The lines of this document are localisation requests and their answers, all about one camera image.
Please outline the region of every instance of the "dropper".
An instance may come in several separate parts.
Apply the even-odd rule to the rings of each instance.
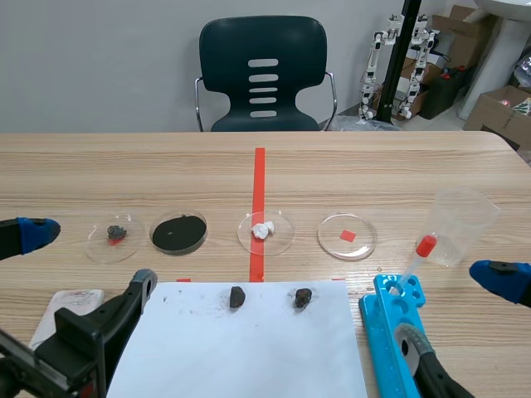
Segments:
[[[412,263],[409,265],[409,267],[406,268],[406,270],[398,280],[397,284],[391,288],[391,294],[402,294],[402,291],[404,290],[407,281],[411,278],[411,276],[415,272],[415,269],[417,269],[418,266],[424,262],[428,255],[430,255],[431,251],[433,250],[436,244],[437,238],[434,235],[426,235],[422,238],[421,243],[419,243],[417,248],[415,249]]]

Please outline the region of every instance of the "red dropper bulb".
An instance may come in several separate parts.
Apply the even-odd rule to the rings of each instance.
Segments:
[[[435,236],[426,235],[422,238],[421,243],[418,244],[415,251],[421,257],[426,258],[428,255],[430,255],[436,244],[437,238]]]

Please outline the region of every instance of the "petri dish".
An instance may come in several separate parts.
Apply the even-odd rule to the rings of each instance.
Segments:
[[[324,250],[341,260],[361,260],[371,255],[378,236],[374,226],[362,217],[338,213],[324,219],[317,230]]]
[[[275,232],[264,240],[256,239],[251,228],[258,222],[271,221]],[[247,213],[238,226],[238,239],[250,253],[258,255],[278,255],[286,251],[295,238],[295,226],[282,211],[259,211]]]
[[[149,238],[166,255],[187,255],[207,239],[207,220],[198,211],[170,211],[151,225]]]
[[[125,230],[121,239],[109,239],[109,228]],[[117,263],[127,259],[144,243],[144,224],[131,214],[107,216],[94,225],[85,244],[85,253],[93,261],[102,264]]]

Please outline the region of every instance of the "wooden table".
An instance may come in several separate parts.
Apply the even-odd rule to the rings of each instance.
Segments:
[[[56,218],[57,241],[0,264],[0,325],[29,342],[51,296],[62,289],[122,291],[134,271],[162,281],[245,281],[249,253],[236,237],[251,209],[254,148],[266,148],[266,209],[290,215],[297,232],[265,258],[265,280],[345,278],[368,394],[378,396],[358,300],[378,273],[408,264],[417,232],[444,187],[484,193],[503,213],[460,266],[417,273],[421,316],[446,370],[478,397],[531,395],[531,310],[483,290],[468,275],[479,259],[530,261],[531,170],[499,137],[472,132],[0,134],[0,219]],[[158,253],[149,227],[166,211],[197,210],[208,238],[184,257]],[[98,217],[134,211],[146,244],[122,262],[84,254]],[[345,262],[325,253],[318,224],[336,211],[368,218],[374,253]]]

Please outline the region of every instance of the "white robot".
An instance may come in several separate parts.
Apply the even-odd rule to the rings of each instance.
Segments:
[[[415,68],[409,79],[409,88],[407,90],[406,99],[400,104],[399,114],[409,119],[412,116],[410,108],[413,101],[421,89],[421,80],[426,69],[426,58],[430,49],[433,47],[435,41],[435,32],[431,29],[426,29],[427,16],[422,14],[417,16],[415,27],[413,28],[411,44],[419,46],[420,50],[417,53]],[[378,65],[378,53],[380,47],[393,46],[400,36],[402,24],[404,22],[403,15],[391,15],[387,20],[387,30],[374,33],[374,40],[369,52],[367,69],[363,73],[362,98],[359,106],[359,117],[361,119],[372,119],[374,113],[370,110],[371,99],[374,96],[376,87],[376,67]]]

